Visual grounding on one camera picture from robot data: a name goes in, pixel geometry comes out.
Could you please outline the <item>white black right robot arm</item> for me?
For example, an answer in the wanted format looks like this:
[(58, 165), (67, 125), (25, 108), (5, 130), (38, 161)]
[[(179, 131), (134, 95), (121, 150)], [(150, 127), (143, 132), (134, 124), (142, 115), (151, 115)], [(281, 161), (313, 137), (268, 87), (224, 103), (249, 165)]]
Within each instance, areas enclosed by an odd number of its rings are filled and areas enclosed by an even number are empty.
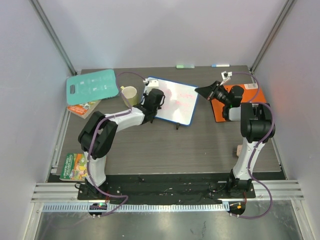
[(245, 89), (241, 85), (224, 87), (221, 82), (195, 89), (200, 96), (221, 106), (213, 109), (216, 122), (240, 122), (243, 138), (238, 160), (231, 169), (224, 187), (233, 198), (248, 192), (253, 180), (254, 167), (261, 149), (275, 134), (275, 123), (270, 105), (264, 102), (243, 102)]

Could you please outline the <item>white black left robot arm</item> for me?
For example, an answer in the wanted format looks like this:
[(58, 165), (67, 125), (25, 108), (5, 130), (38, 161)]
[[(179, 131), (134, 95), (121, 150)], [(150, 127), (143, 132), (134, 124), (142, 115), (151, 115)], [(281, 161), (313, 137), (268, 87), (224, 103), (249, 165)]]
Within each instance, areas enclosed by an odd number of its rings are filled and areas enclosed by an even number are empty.
[(95, 111), (78, 136), (78, 142), (87, 158), (86, 181), (91, 185), (89, 194), (100, 200), (107, 192), (105, 165), (116, 134), (134, 126), (153, 122), (165, 101), (162, 90), (153, 88), (143, 95), (143, 100), (128, 110), (103, 114)]

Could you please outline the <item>blue framed whiteboard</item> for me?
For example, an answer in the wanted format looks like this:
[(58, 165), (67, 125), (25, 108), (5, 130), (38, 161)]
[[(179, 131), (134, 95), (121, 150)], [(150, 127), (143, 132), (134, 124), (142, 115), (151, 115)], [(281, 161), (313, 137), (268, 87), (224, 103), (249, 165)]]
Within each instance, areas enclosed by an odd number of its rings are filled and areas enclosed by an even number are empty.
[(154, 76), (146, 78), (149, 83), (158, 81), (158, 89), (163, 91), (165, 99), (155, 116), (158, 119), (189, 126), (192, 123), (198, 101), (197, 88), (194, 85), (161, 79)]

